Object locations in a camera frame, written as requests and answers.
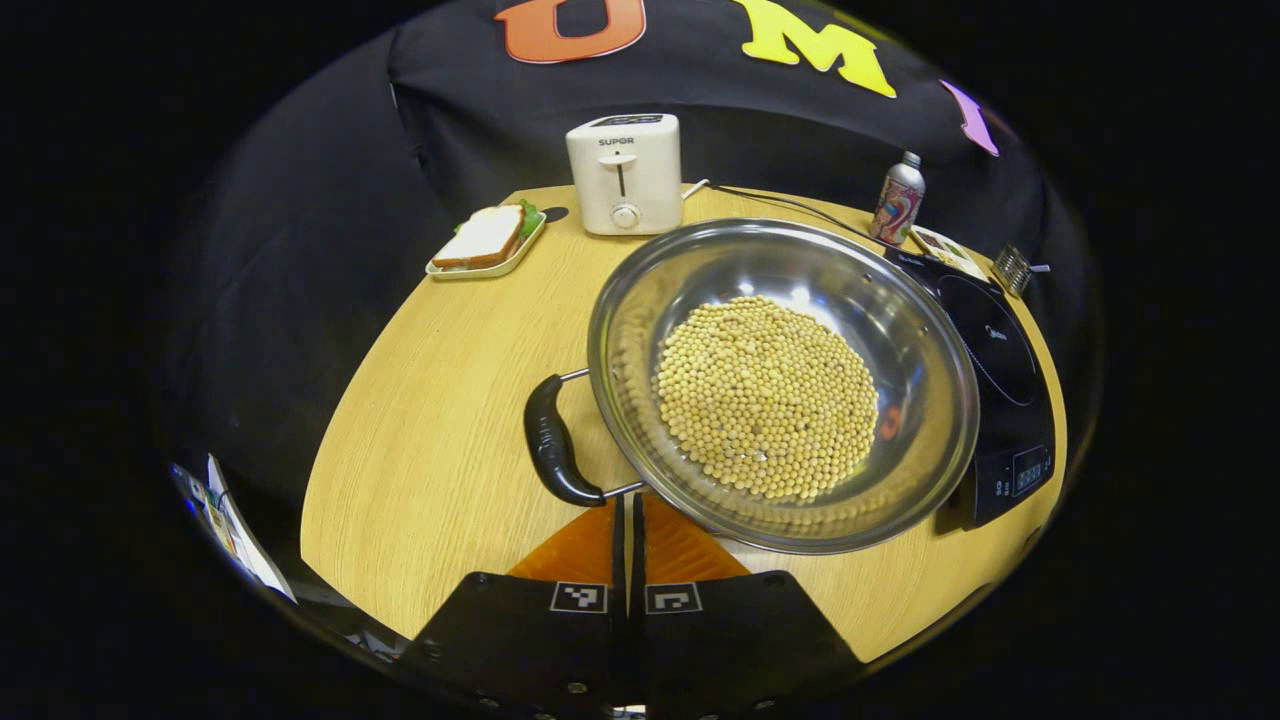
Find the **pile of soybeans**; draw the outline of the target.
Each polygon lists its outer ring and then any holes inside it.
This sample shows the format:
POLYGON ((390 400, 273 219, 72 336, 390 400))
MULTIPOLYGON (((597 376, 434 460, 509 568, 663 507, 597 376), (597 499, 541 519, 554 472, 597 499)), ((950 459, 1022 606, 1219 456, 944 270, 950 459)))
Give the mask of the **pile of soybeans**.
POLYGON ((655 391, 703 475, 772 502, 812 503, 850 479, 879 420, 861 355, 763 296, 691 310, 663 341, 655 391))

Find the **stainless steel pot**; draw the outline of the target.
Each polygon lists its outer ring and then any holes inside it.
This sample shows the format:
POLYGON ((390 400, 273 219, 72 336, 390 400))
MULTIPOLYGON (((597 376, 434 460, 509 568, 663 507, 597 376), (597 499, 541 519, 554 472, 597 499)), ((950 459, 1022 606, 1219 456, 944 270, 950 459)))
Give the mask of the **stainless steel pot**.
POLYGON ((941 506, 975 451, 975 373, 940 302, 886 256, 815 227, 737 218, 662 234, 611 273, 586 337, 584 374, 634 470, 623 491, 653 489, 694 521, 758 548, 832 555, 886 542, 941 506), (695 307, 742 296, 814 316, 874 378, 879 420, 870 454, 812 503, 718 486, 660 419, 664 338, 695 307))

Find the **white printed papers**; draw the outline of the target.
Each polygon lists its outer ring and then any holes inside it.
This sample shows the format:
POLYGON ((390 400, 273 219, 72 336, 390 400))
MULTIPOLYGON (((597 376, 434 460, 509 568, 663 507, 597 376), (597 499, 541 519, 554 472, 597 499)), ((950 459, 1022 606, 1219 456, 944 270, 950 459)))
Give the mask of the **white printed papers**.
POLYGON ((242 574, 288 602, 297 602, 288 580, 250 530, 212 455, 207 456, 201 477, 177 462, 169 465, 168 475, 197 523, 242 574))

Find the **white divided spice tray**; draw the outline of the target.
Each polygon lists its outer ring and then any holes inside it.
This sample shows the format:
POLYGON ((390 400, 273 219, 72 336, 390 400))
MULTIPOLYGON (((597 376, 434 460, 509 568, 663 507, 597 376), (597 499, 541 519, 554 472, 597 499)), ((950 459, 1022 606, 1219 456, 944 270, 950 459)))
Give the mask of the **white divided spice tray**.
POLYGON ((918 225, 911 228, 910 236, 924 255, 933 258, 955 270, 963 272, 979 282, 989 282, 989 277, 982 266, 961 245, 956 243, 950 237, 918 225))

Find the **silver drink bottle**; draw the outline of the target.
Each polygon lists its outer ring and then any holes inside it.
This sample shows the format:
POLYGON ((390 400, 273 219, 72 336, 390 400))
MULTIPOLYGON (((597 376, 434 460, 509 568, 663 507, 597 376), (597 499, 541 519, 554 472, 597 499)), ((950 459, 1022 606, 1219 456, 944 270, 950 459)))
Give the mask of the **silver drink bottle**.
POLYGON ((925 197, 925 178, 920 165, 922 159, 906 151, 886 172, 869 225, 873 240, 901 246, 908 238, 925 197))

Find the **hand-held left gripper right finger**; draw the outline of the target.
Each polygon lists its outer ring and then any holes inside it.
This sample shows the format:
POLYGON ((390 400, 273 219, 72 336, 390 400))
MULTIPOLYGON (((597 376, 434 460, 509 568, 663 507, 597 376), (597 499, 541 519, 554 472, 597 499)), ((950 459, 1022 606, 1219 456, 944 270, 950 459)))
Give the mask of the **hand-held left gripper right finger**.
POLYGON ((751 573, 653 493, 634 498, 632 661, 650 716, 803 716, 864 664, 787 571, 751 573))

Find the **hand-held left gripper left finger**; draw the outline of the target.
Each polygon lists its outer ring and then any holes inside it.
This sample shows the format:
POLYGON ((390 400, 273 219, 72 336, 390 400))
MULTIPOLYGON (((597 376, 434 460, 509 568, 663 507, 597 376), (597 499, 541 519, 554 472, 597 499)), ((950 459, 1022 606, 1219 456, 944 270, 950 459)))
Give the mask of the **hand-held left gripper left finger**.
POLYGON ((625 502, 570 523, 586 580, 471 571, 410 642, 399 676, 467 714, 614 716, 625 688, 625 502))

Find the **white toaster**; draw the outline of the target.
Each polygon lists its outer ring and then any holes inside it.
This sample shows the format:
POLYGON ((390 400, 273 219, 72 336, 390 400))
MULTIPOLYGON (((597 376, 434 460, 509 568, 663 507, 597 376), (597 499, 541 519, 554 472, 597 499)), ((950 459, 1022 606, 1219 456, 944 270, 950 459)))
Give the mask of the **white toaster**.
POLYGON ((604 117, 568 131, 564 141, 588 233, 662 234, 682 224, 677 117, 604 117))

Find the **black induction cooktop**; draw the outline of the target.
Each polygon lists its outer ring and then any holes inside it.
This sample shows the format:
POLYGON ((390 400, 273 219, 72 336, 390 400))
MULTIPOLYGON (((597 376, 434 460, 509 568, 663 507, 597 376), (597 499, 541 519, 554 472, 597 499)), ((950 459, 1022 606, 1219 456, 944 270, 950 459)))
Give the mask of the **black induction cooktop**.
POLYGON ((902 250, 886 258, 934 296, 974 368, 980 396, 975 451, 936 523, 940 533, 974 530, 1053 475, 1056 424, 1044 369, 997 282, 902 250))

